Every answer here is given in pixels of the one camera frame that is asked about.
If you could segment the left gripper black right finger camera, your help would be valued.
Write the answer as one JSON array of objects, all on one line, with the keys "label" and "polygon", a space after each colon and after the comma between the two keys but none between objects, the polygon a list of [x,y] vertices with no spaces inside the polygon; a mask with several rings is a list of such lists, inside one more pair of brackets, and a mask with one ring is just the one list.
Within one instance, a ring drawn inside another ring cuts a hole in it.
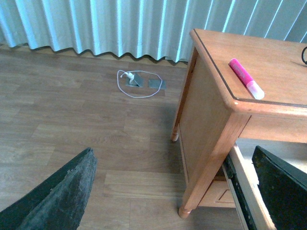
[{"label": "left gripper black right finger camera", "polygon": [[307,174],[261,146],[256,146],[252,162],[259,191],[278,230],[307,228]]}]

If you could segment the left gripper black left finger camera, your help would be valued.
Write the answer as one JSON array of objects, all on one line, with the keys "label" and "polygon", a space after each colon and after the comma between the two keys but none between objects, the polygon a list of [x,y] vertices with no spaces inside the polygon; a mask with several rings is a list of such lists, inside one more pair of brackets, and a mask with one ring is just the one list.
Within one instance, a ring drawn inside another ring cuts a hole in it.
[{"label": "left gripper black left finger camera", "polygon": [[2,230],[76,230],[92,190],[97,158],[86,148],[1,211]]}]

